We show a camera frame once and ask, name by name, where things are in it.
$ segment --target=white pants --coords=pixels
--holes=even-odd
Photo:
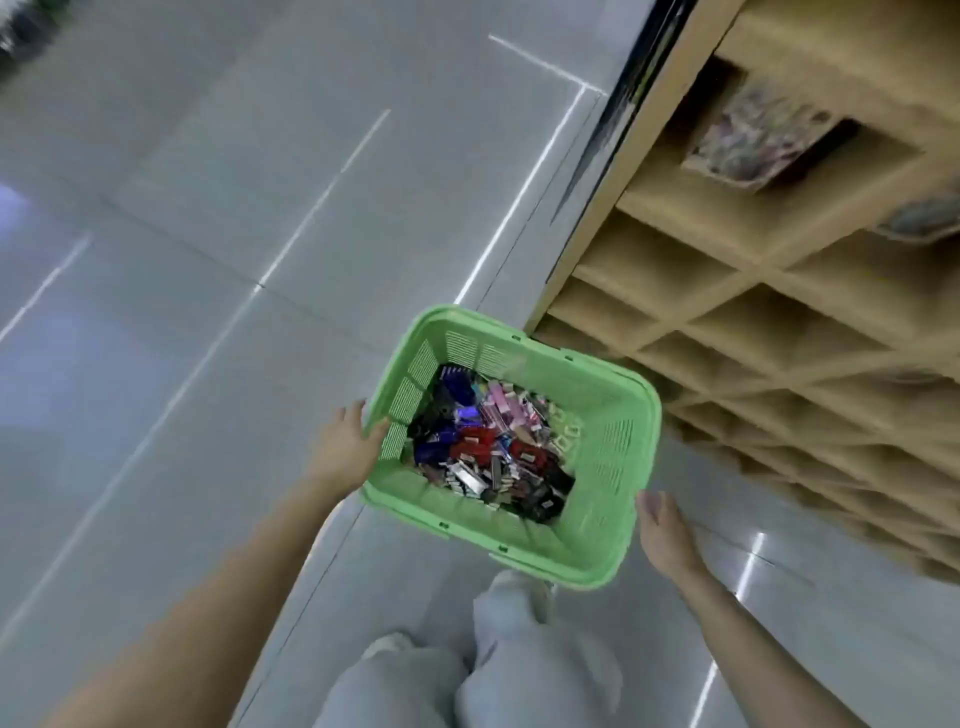
[[[473,673],[452,651],[380,652],[344,672],[314,728],[594,728],[622,677],[612,653],[553,621],[546,585],[499,576],[473,603]]]

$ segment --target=cubby shelf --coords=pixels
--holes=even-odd
[[[603,291],[571,279],[548,313],[617,352],[630,352],[653,323],[646,314]]]
[[[904,245],[857,231],[787,271],[847,321],[910,341],[960,330],[960,248]]]
[[[756,372],[678,331],[648,344],[633,357],[694,392],[724,391],[760,381]]]
[[[629,364],[683,442],[960,583],[960,231],[921,242],[958,222],[960,5],[733,5],[696,4],[528,330]]]
[[[731,273],[729,266],[619,212],[607,219],[573,271],[575,278],[660,319]]]
[[[699,341],[772,375],[884,351],[873,339],[759,285],[684,327]]]

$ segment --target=basket vent slot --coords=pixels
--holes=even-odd
[[[480,350],[477,371],[484,376],[500,379],[507,374],[507,356],[500,349],[486,346]]]
[[[392,423],[387,431],[387,436],[383,439],[383,447],[380,448],[381,460],[399,460],[400,453],[403,452],[403,443],[407,440],[407,425],[404,423]]]
[[[417,414],[422,396],[423,392],[405,376],[396,390],[393,404],[390,405],[390,419],[410,424]]]
[[[480,345],[475,339],[456,331],[446,333],[446,359],[452,364],[460,364],[472,369],[476,363],[479,348]]]
[[[437,361],[437,356],[433,353],[433,347],[430,346],[429,341],[424,340],[423,343],[420,344],[420,350],[417,352],[414,360],[410,362],[410,368],[407,370],[407,374],[420,385],[420,389],[426,389],[430,386],[430,382],[433,380],[433,375],[439,365],[440,362]]]

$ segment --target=fingers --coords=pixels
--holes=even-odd
[[[658,523],[658,505],[662,498],[659,493],[640,491],[636,496],[636,514],[640,519],[640,527],[655,526]]]
[[[677,500],[669,493],[662,494],[660,499],[660,517],[671,523],[684,523],[684,514],[680,512]]]
[[[385,417],[382,420],[380,420],[380,422],[378,422],[376,425],[373,426],[373,428],[370,431],[370,437],[368,439],[372,440],[373,442],[376,442],[378,445],[381,445],[383,443],[383,438],[387,436],[387,432],[389,430],[390,430],[390,418]]]
[[[351,425],[356,426],[357,429],[360,428],[360,419],[363,417],[363,405],[365,403],[366,400],[354,400],[350,406],[348,421]]]

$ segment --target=tile grout line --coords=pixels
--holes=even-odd
[[[244,709],[241,712],[240,717],[237,718],[234,728],[239,728],[240,724],[243,722],[244,717],[246,717],[247,715],[247,711],[252,707],[254,700],[256,700],[256,697],[260,694],[260,689],[263,688],[264,685],[266,685],[267,680],[269,680],[270,676],[274,673],[274,667],[276,667],[276,664],[279,662],[280,656],[283,654],[283,650],[286,648],[287,643],[290,642],[290,638],[293,636],[294,630],[297,629],[297,625],[299,625],[300,620],[303,619],[303,614],[306,612],[307,607],[310,606],[310,602],[313,601],[313,597],[317,593],[317,590],[320,589],[321,582],[324,581],[324,577],[326,577],[327,572],[333,568],[333,564],[337,560],[337,557],[340,555],[340,551],[343,549],[344,544],[347,542],[347,538],[349,537],[350,532],[353,530],[353,527],[356,525],[357,521],[360,520],[360,516],[363,515],[363,512],[366,509],[367,509],[366,504],[360,506],[360,510],[357,511],[357,515],[354,517],[353,522],[350,524],[349,528],[347,529],[347,533],[344,534],[343,540],[340,542],[340,545],[337,546],[337,550],[333,553],[333,558],[330,559],[330,563],[326,565],[324,572],[320,575],[320,578],[317,579],[317,583],[314,585],[313,589],[311,590],[310,596],[308,596],[306,598],[306,601],[303,603],[303,608],[300,609],[300,613],[297,615],[297,619],[294,621],[293,625],[290,627],[290,631],[287,632],[286,637],[283,638],[283,644],[280,646],[280,649],[276,651],[276,655],[274,656],[274,659],[267,666],[266,674],[263,676],[263,679],[261,679],[260,682],[257,683],[256,688],[254,688],[253,695],[250,696],[250,700],[247,702],[247,705],[244,706]]]
[[[11,319],[7,324],[0,330],[0,344],[3,343],[4,339],[10,335],[10,332],[16,328],[16,325],[20,323],[24,316],[33,308],[40,299],[43,298],[43,294],[46,293],[46,290],[54,284],[54,282],[61,276],[63,273],[72,266],[77,259],[83,255],[87,249],[90,247],[90,244],[93,242],[93,235],[90,232],[86,232],[81,238],[74,244],[70,249],[70,252],[66,257],[57,265],[50,273],[47,274],[40,285],[36,288],[36,291],[27,299],[22,306],[20,306],[16,313],[13,314]]]
[[[584,121],[580,125],[580,130],[576,133],[576,136],[574,138],[579,137],[580,134],[583,133],[584,129],[587,127],[587,123],[589,122],[590,117],[592,116],[593,112],[596,110],[598,101],[599,101],[599,98],[596,98],[593,100],[593,106],[590,107],[589,111],[585,115]],[[564,164],[566,164],[566,161],[569,159],[570,154],[572,152],[573,152],[573,146],[571,146],[568,150],[566,150],[566,154],[564,154],[564,158],[560,160],[560,165],[557,167],[557,171],[554,173],[553,177],[550,178],[550,181],[547,183],[546,188],[543,190],[543,194],[540,195],[540,199],[537,200],[537,204],[534,205],[534,208],[530,211],[530,215],[527,217],[526,221],[523,223],[523,227],[520,229],[519,233],[517,234],[516,239],[514,240],[514,244],[510,246],[510,250],[507,251],[506,255],[504,255],[503,260],[500,262],[500,266],[496,269],[496,273],[493,274],[493,277],[491,278],[490,283],[487,285],[487,290],[485,290],[483,293],[483,296],[480,297],[480,303],[477,304],[478,311],[480,310],[481,306],[483,306],[483,303],[487,299],[487,296],[490,295],[491,289],[493,288],[493,285],[496,283],[496,279],[503,272],[504,267],[507,265],[507,260],[510,258],[510,255],[516,249],[517,244],[520,242],[520,238],[523,236],[523,234],[527,230],[527,226],[530,224],[530,221],[533,219],[534,215],[537,214],[537,210],[540,208],[540,204],[543,202],[543,200],[546,198],[547,193],[550,191],[550,185],[553,184],[553,182],[557,179],[557,176],[560,174],[560,170],[563,168]]]
[[[540,171],[540,168],[543,166],[543,163],[546,161],[546,158],[549,156],[550,151],[553,149],[553,145],[557,143],[557,139],[560,137],[561,132],[564,130],[566,123],[570,120],[570,116],[573,114],[573,110],[577,108],[580,104],[580,99],[583,98],[585,92],[585,87],[580,86],[577,91],[577,95],[574,97],[573,102],[567,108],[564,113],[563,118],[560,120],[560,123],[553,130],[553,133],[550,135],[550,138],[547,140],[546,145],[543,147],[540,152],[540,156],[537,158],[537,162],[534,164],[533,168],[530,170],[526,179],[523,181],[523,185],[520,187],[517,192],[514,200],[511,202],[510,207],[507,209],[507,214],[503,216],[503,219],[500,221],[500,224],[497,226],[496,231],[493,233],[493,237],[490,239],[490,242],[487,243],[487,247],[484,249],[484,252],[480,254],[480,257],[477,259],[476,263],[473,266],[473,270],[470,271],[470,275],[467,278],[467,281],[464,283],[463,288],[460,289],[460,293],[457,294],[457,298],[454,300],[454,303],[461,303],[469,292],[470,287],[473,285],[473,282],[476,281],[477,276],[480,274],[481,269],[487,258],[490,257],[490,254],[493,252],[493,249],[496,247],[497,242],[500,240],[500,235],[503,234],[503,231],[507,229],[507,225],[510,223],[511,218],[516,213],[516,209],[520,206],[520,203],[523,200],[524,195],[526,195],[527,190],[530,188],[531,183],[533,183],[534,177]]]
[[[363,139],[361,139],[360,141],[360,144],[350,154],[347,161],[344,163],[344,166],[341,168],[340,172],[334,176],[333,182],[331,183],[331,185],[328,186],[324,194],[321,195],[320,200],[310,209],[306,217],[304,217],[303,220],[298,225],[294,234],[287,240],[287,243],[284,244],[284,247],[280,251],[279,256],[274,261],[274,265],[271,266],[271,268],[261,278],[261,280],[265,281],[269,277],[269,275],[276,268],[276,264],[282,259],[284,255],[286,255],[289,252],[293,243],[295,243],[297,239],[299,239],[300,235],[302,235],[305,228],[313,220],[317,211],[320,209],[321,205],[325,201],[326,197],[329,194],[329,190],[332,189],[333,183],[339,180],[340,176],[349,169],[349,167],[353,164],[353,162],[359,156],[360,152],[370,141],[373,133],[375,133],[376,130],[379,129],[380,126],[383,124],[383,122],[386,120],[389,113],[390,113],[390,110],[385,109],[380,114],[380,116],[377,118],[377,120],[374,122],[373,126],[371,127],[371,130],[364,135]],[[177,240],[177,238],[167,233],[164,233],[164,235],[166,237],[170,237],[171,239]],[[91,235],[87,235],[84,238],[82,238],[81,244],[76,246],[74,251],[71,251],[71,255],[69,255],[67,259],[65,259],[64,262],[60,266],[58,266],[58,268],[56,268],[52,272],[52,274],[47,277],[47,279],[44,280],[44,282],[40,285],[40,287],[37,289],[37,291],[28,301],[28,305],[25,306],[27,310],[29,310],[29,308],[33,305],[33,303],[36,303],[36,300],[39,299],[43,291],[46,290],[46,288],[48,288],[53,283],[53,281],[60,276],[60,273],[62,273],[62,271],[65,269],[65,264],[68,262],[72,263],[74,260],[77,259],[77,257],[79,257],[82,251],[86,250],[86,248],[90,244],[91,239],[92,239]],[[207,348],[206,352],[201,357],[200,361],[197,362],[194,368],[187,375],[186,379],[180,384],[180,387],[174,393],[174,396],[171,399],[169,399],[167,403],[164,405],[163,409],[160,412],[159,418],[157,418],[157,420],[155,420],[154,423],[150,426],[150,428],[147,430],[146,435],[144,435],[140,443],[136,446],[136,448],[133,449],[133,452],[123,462],[123,464],[120,466],[120,469],[113,476],[113,478],[110,479],[110,481],[108,482],[104,490],[101,492],[101,494],[97,497],[97,499],[93,502],[93,504],[84,512],[84,515],[81,517],[80,521],[77,523],[77,525],[71,531],[70,535],[67,537],[66,541],[63,542],[62,546],[57,551],[56,556],[54,556],[53,560],[44,570],[43,574],[39,577],[39,579],[37,580],[35,585],[32,587],[32,589],[27,592],[26,597],[23,599],[22,602],[20,602],[19,606],[13,611],[13,614],[10,616],[10,618],[7,619],[7,621],[4,623],[3,628],[0,629],[0,653],[3,652],[3,650],[7,647],[8,643],[12,640],[13,636],[16,634],[17,630],[19,629],[20,624],[24,621],[24,619],[26,619],[30,611],[36,606],[36,603],[39,600],[39,598],[42,596],[43,592],[53,581],[54,577],[56,577],[56,575],[60,572],[60,569],[63,567],[63,564],[66,563],[66,560],[72,554],[73,549],[84,537],[87,530],[96,520],[97,516],[100,515],[100,513],[104,510],[107,504],[112,500],[113,495],[118,490],[123,478],[126,477],[130,469],[140,459],[140,456],[149,448],[150,444],[153,442],[153,439],[156,437],[156,434],[162,430],[164,425],[166,425],[166,422],[169,419],[170,415],[173,414],[174,410],[180,404],[183,397],[186,395],[187,391],[190,389],[190,387],[193,386],[193,383],[197,380],[197,378],[203,372],[203,369],[206,368],[206,365],[210,362],[210,360],[213,358],[216,352],[220,349],[221,346],[223,346],[224,342],[229,338],[229,335],[232,333],[233,329],[243,318],[244,314],[246,314],[246,312],[250,309],[250,306],[253,304],[253,301],[256,299],[257,295],[263,290],[266,290],[266,289],[262,283],[256,282],[253,284],[253,288],[251,289],[250,293],[247,294],[247,297],[243,300],[243,302],[240,303],[237,309],[230,316],[229,320],[227,321],[227,324],[224,326],[221,332],[217,335],[217,337],[213,340],[213,342]],[[12,324],[15,325],[15,323],[19,321],[25,313],[26,313],[26,310],[24,310],[23,313],[19,315],[19,317],[14,316],[14,320],[12,321]],[[12,329],[11,324],[8,324],[4,328],[4,331],[7,331],[8,329]]]

